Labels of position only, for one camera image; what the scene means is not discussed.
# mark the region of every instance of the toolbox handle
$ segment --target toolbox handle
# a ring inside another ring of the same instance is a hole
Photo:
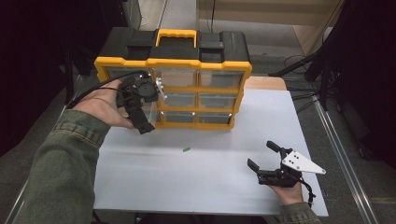
[[[196,48],[197,32],[195,30],[172,30],[172,29],[160,29],[157,34],[157,41],[155,47],[160,46],[161,37],[176,37],[176,38],[193,38],[194,47]]]

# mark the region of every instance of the green sleeve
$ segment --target green sleeve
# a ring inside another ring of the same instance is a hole
[[[66,110],[35,154],[15,223],[90,223],[99,147],[110,127]]]
[[[321,223],[308,203],[294,203],[280,206],[280,223]]]

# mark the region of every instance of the person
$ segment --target person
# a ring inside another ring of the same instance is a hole
[[[119,80],[91,92],[65,110],[35,154],[24,202],[14,223],[90,223],[99,148],[111,126],[132,129],[116,106]],[[301,184],[271,188],[283,223],[320,223],[304,203]]]

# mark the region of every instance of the floor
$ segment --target floor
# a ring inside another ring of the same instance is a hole
[[[153,30],[175,18],[183,22],[185,12],[173,10],[175,2],[172,0],[140,1],[142,11],[141,30]],[[199,21],[199,28],[208,32],[208,22]],[[214,32],[221,30],[243,31],[247,37],[250,58],[253,63],[253,76],[266,76],[278,71],[299,59],[302,51],[291,26],[278,24],[260,24],[238,21],[214,21]],[[312,87],[319,84],[319,80],[307,83],[304,68],[299,68],[284,76],[294,100],[296,111],[304,108],[313,101],[311,97],[300,97],[312,91]],[[377,223],[394,223],[396,219],[396,171],[382,161],[367,161],[359,154],[359,147],[352,137],[342,114],[337,112],[337,102],[331,94],[328,98],[328,115],[332,125],[338,133],[341,144],[350,160],[354,172],[366,193],[368,201],[374,209]],[[32,163],[35,150],[44,141],[64,108],[64,91],[53,100],[49,108],[37,120],[25,139],[5,156],[0,158],[0,222],[7,219],[18,194],[23,186]],[[321,186],[329,216],[321,217],[323,223],[365,223],[361,212],[351,194],[346,174],[335,156],[333,145],[323,127],[315,104],[307,106],[298,113],[305,141],[310,148],[312,160],[320,164],[328,172],[319,175]],[[99,217],[109,223],[134,223],[134,213],[98,211]],[[234,223],[248,223],[239,217],[226,217]],[[268,217],[269,223],[277,223],[274,217]]]

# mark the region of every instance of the white tabletop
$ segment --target white tabletop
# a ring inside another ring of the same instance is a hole
[[[280,155],[265,146],[267,140],[310,158],[288,91],[245,90],[230,131],[177,128],[141,135],[111,128],[100,149],[94,209],[279,214],[275,193],[259,185],[247,166],[250,158],[263,170],[279,168]],[[303,177],[317,195],[313,210],[326,217],[316,176]]]

